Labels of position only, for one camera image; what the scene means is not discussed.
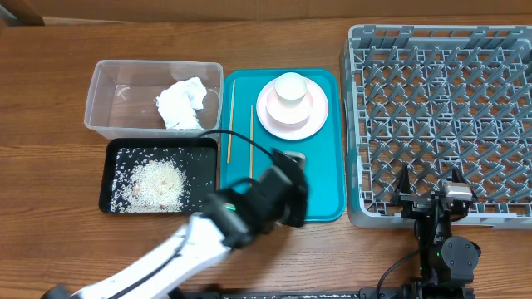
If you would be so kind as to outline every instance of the wooden stick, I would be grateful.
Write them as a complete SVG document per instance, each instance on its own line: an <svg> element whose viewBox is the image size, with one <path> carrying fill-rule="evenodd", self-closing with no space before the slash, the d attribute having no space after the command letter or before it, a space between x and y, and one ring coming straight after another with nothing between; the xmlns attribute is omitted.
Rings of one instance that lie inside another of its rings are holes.
<svg viewBox="0 0 532 299"><path fill-rule="evenodd" d="M249 119L249 138L253 141L253 106L251 106L251 118ZM249 177L253 178L253 145L249 144Z"/></svg>
<svg viewBox="0 0 532 299"><path fill-rule="evenodd" d="M231 96L231 116L229 118L229 129L233 130L233 110L234 110L234 86L236 85L236 80L233 80L233 95ZM229 134L229 143L227 145L227 164L231 162L231 140L232 135Z"/></svg>

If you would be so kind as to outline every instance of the black tray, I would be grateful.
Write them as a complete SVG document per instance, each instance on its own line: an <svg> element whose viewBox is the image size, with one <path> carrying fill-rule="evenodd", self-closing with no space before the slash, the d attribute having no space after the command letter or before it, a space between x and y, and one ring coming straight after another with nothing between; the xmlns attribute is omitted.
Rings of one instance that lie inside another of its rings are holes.
<svg viewBox="0 0 532 299"><path fill-rule="evenodd" d="M122 138L112 140L107 145L106 162L101 179L100 210L104 213L129 213L111 211L112 183L116 175L117 153L119 149L154 149L153 159L174 155L172 159L178 163L180 169L186 171L190 186L186 186L190 194L179 212L151 212L153 213L193 213L201 208L201 201L206 194L214 192L216 188L216 163L218 159L218 145L211 138ZM141 151L120 157L120 163L126 168L135 164L135 155Z"/></svg>

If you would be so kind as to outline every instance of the gray crate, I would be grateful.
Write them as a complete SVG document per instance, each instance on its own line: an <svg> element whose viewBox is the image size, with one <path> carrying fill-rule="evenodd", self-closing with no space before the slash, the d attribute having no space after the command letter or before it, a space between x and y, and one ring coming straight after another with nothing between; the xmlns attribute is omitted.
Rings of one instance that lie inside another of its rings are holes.
<svg viewBox="0 0 532 299"><path fill-rule="evenodd" d="M459 168L479 195L457 224L532 228L532 27L356 25L340 57L349 218L411 227L390 197Z"/></svg>

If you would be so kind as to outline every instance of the pink plate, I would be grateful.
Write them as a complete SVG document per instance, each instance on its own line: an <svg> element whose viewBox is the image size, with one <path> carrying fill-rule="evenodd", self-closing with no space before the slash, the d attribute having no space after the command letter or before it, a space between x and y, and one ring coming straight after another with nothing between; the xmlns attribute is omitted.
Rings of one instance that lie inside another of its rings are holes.
<svg viewBox="0 0 532 299"><path fill-rule="evenodd" d="M313 111L313 98L307 91L301 101L292 107L283 105L278 98L275 88L268 93L266 110L278 122L285 125L295 125L306 120Z"/></svg>
<svg viewBox="0 0 532 299"><path fill-rule="evenodd" d="M260 124L272 135L285 140L301 140L316 134L325 124L329 113L329 104L327 96L322 88L314 81L305 78L307 81L308 94L312 97L312 111L303 121L294 125L287 125L276 121L269 113L267 108L268 95L270 92L275 93L275 81L271 80L259 94L257 99L257 117Z"/></svg>

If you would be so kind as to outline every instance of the blue tray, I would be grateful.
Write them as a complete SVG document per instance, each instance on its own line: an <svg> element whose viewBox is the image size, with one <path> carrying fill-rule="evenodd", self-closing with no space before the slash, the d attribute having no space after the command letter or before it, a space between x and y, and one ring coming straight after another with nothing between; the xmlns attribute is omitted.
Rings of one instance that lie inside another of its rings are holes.
<svg viewBox="0 0 532 299"><path fill-rule="evenodd" d="M346 208L346 182L342 151L342 128L340 123L340 100L338 85L334 75L322 69L304 70L252 70L235 71L225 79L224 102L222 105L222 129L229 128L231 94L234 92L233 130L249 136L250 106L257 104L262 88L271 80L287 71L305 76L322 87L329 103L329 114L323 128L304 140L282 140L271 135L261 126L254 109L254 141L266 150L276 148L292 150L307 157L309 199L307 221L333 221L338 219ZM227 144L229 137L223 135L220 160L220 188L225 188L237 179L249 176L249 144L233 137L231 163L227 164ZM258 178L271 161L259 150L254 150L254 178Z"/></svg>

